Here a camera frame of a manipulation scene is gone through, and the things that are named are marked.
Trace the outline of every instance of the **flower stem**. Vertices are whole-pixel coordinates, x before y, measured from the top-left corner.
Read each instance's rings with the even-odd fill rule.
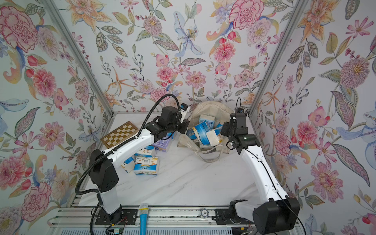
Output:
[[[305,188],[308,188],[309,186],[313,186],[313,181],[309,182],[308,184],[304,185],[301,189],[299,189],[299,192],[302,192]]]

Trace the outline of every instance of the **pink flower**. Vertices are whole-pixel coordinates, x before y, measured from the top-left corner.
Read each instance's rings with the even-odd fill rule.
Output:
[[[88,86],[88,81],[86,78],[83,78],[82,81],[78,81],[74,83],[74,86],[76,88],[76,93],[74,96],[81,100],[84,105],[88,103],[89,99],[89,86]]]
[[[233,44],[229,42],[222,43],[215,50],[214,58],[220,63],[229,61],[235,55],[235,51]]]
[[[144,20],[143,26],[152,36],[158,36],[160,33],[162,33],[162,24],[155,16],[148,16]]]
[[[363,57],[345,62],[340,74],[341,85],[346,88],[357,88],[363,84],[370,73],[369,65]]]
[[[30,17],[12,6],[3,6],[0,13],[0,33],[6,42],[14,49],[18,46],[24,52],[34,50],[38,32]]]
[[[51,59],[56,60],[56,57],[58,56],[59,46],[51,30],[49,30],[48,28],[39,27],[38,46],[40,49],[46,52]]]
[[[80,116],[81,109],[79,108],[68,108],[68,115],[73,120]]]
[[[220,88],[223,88],[223,87],[226,87],[226,86],[227,86],[227,82],[225,82],[225,80],[223,80],[223,78],[216,79],[216,80],[215,80],[215,83],[216,83],[216,85],[219,86]]]
[[[252,56],[249,58],[249,66],[256,66],[256,56]]]
[[[294,77],[293,75],[289,76],[288,79],[286,80],[286,84],[285,84],[285,87],[286,87],[286,91],[287,93],[292,93],[293,92],[293,89],[294,89]]]
[[[16,152],[18,152],[18,151],[22,151],[21,156],[23,156],[23,155],[26,153],[26,151],[27,151],[28,149],[32,149],[33,146],[31,146],[30,144],[31,144],[31,142],[33,142],[33,141],[35,140],[35,138],[36,138],[36,136],[33,138],[33,135],[34,135],[34,132],[33,132],[33,131],[30,131],[30,132],[29,132],[29,137],[27,137],[26,134],[23,133],[23,134],[22,134],[22,139],[23,139],[24,142],[22,142],[22,141],[20,141],[20,140],[16,140],[16,141],[14,141],[14,143],[15,143],[16,145],[19,145],[19,146],[22,146],[22,147],[19,147],[19,148],[14,149],[14,150],[13,150],[13,153],[16,153]]]
[[[244,69],[240,74],[234,76],[234,87],[246,86],[256,78],[258,78],[259,74],[260,73],[252,73],[251,71]]]
[[[74,38],[74,40],[75,40],[76,42],[83,42],[83,41],[80,41],[80,40],[82,39],[82,36],[81,36],[81,35],[78,35],[78,36],[76,37],[76,33],[75,33],[75,32],[72,32],[72,37]]]
[[[308,120],[311,121],[315,126],[325,126],[326,124],[328,124],[328,121],[325,117],[325,110],[322,106],[320,106],[308,115]]]
[[[166,91],[166,88],[159,87],[150,93],[150,98],[152,98],[155,101],[158,101],[165,94],[169,94],[169,92]],[[169,99],[169,96],[164,98],[162,101],[166,101],[168,99]]]
[[[133,0],[123,0],[124,2],[120,3],[121,5],[125,6],[124,9],[127,7],[131,7],[133,9],[133,5],[136,5],[138,2],[134,2]]]
[[[199,87],[202,87],[203,84],[206,83],[205,80],[206,76],[203,75],[201,72],[193,71],[193,73],[188,72],[188,75],[185,76],[185,83],[190,86],[192,85],[194,88],[198,89]]]
[[[247,43],[252,45],[263,40],[267,35],[271,27],[271,22],[263,18],[254,23],[247,30]]]
[[[356,38],[358,34],[360,34],[360,36],[370,35],[370,33],[368,31],[366,31],[365,29],[372,26],[373,21],[371,21],[367,25],[365,25],[367,23],[367,20],[368,20],[368,17],[364,18],[364,20],[362,21],[362,23],[360,25],[359,25],[359,20],[355,20],[355,27],[349,24],[347,29],[350,30],[351,32],[346,32],[346,34],[355,33],[353,38]]]
[[[289,117],[285,116],[284,114],[280,114],[276,119],[276,129],[279,132],[285,132],[289,122]]]
[[[298,124],[297,135],[304,144],[312,144],[317,139],[317,129],[309,121],[301,121]]]
[[[183,75],[183,72],[187,73],[188,70],[191,69],[191,68],[185,68],[185,67],[187,67],[186,65],[182,67],[181,64],[179,64],[178,67],[179,67],[179,68],[174,67],[174,69],[176,70],[176,71],[174,71],[174,73],[180,73],[181,75]]]
[[[154,86],[150,80],[146,80],[140,83],[140,92],[149,94],[153,90],[154,90]]]
[[[128,67],[130,66],[130,64],[127,62],[125,62],[122,58],[120,57],[116,57],[115,59],[115,63],[120,67],[123,67],[123,68],[126,68],[128,69]]]
[[[275,137],[275,146],[276,146],[276,149],[279,151],[279,153],[284,156],[289,154],[290,153],[289,146],[291,142],[288,136],[285,135],[285,133],[278,131],[274,137]]]
[[[64,92],[61,88],[58,88],[53,95],[53,101],[56,107],[65,106],[69,104],[67,97],[64,95]]]
[[[343,187],[343,181],[337,179],[338,171],[334,170],[331,172],[332,165],[330,162],[326,162],[326,165],[322,162],[311,167],[311,175],[315,177],[313,180],[313,191],[321,193],[323,199],[328,195],[328,199],[331,202],[335,202],[337,198],[343,199],[343,191],[340,187]]]
[[[3,158],[0,163],[0,188],[5,190],[8,186],[14,187],[25,174],[25,163],[21,158],[10,156]]]
[[[53,122],[52,125],[50,123],[46,123],[45,128],[41,128],[40,131],[43,134],[39,134],[36,136],[37,139],[39,139],[39,145],[41,147],[44,147],[45,145],[45,151],[52,151],[54,145],[59,145],[64,143],[64,135],[65,133],[60,133],[64,130],[64,128],[60,125],[58,125],[58,122]]]
[[[43,97],[51,97],[56,89],[55,77],[44,68],[39,69],[34,73],[33,87],[35,87],[38,93]]]
[[[67,69],[68,73],[72,76],[72,77],[76,77],[78,74],[77,72],[74,70],[74,68],[68,66],[68,69]]]
[[[336,162],[337,159],[335,159],[332,155],[330,155],[330,154],[335,154],[335,151],[334,150],[328,150],[329,146],[331,145],[331,142],[328,141],[328,142],[325,143],[325,145],[323,145],[324,144],[324,139],[323,138],[319,138],[319,140],[320,140],[320,144],[319,145],[316,144],[316,143],[314,143],[315,146],[316,146],[316,148],[318,150],[320,150],[318,152],[318,154],[321,156],[321,154],[324,153],[324,157],[326,158],[326,160],[328,162],[329,162],[329,160],[332,160],[333,162]]]
[[[277,35],[274,35],[274,38],[276,39],[275,41],[271,41],[269,42],[270,44],[277,44],[279,43],[279,41],[281,40],[281,38],[283,37],[285,33],[282,31],[281,34],[279,35],[279,37]]]
[[[264,3],[260,0],[237,0],[231,8],[229,22],[233,22],[233,28],[244,29],[250,27],[259,20]]]
[[[222,74],[222,75],[226,75],[227,74],[227,71],[229,70],[230,68],[230,62],[222,62],[220,63],[216,68],[215,68],[215,71],[216,73],[215,74]]]
[[[160,54],[157,54],[156,58],[157,58],[157,67],[166,66],[168,65],[168,62],[170,61],[168,56],[163,56]]]
[[[157,71],[157,76],[163,80],[163,81],[168,81],[172,76],[174,75],[174,71],[172,68],[168,66],[160,67]]]
[[[50,203],[51,187],[41,182],[38,187],[31,187],[22,204],[22,219],[31,222],[48,207]]]

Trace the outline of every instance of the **red berry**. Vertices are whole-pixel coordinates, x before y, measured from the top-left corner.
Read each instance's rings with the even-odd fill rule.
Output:
[[[366,224],[370,224],[371,221],[367,217],[363,217],[362,221],[365,222]]]

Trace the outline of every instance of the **blue tissue package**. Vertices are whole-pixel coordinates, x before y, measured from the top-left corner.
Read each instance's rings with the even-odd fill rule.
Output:
[[[209,139],[206,136],[206,133],[210,131],[209,124],[206,121],[201,122],[200,124],[192,127],[194,134],[199,137],[201,145],[209,145]]]

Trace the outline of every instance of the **mounting plate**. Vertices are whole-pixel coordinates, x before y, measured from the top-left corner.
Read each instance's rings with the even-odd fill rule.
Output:
[[[127,217],[126,220],[119,223],[119,225],[135,225],[136,219],[137,219],[137,209],[123,209],[123,214]],[[95,225],[110,225],[110,222],[105,217],[105,214],[103,213],[103,210],[100,209],[98,212],[97,219],[95,220]]]

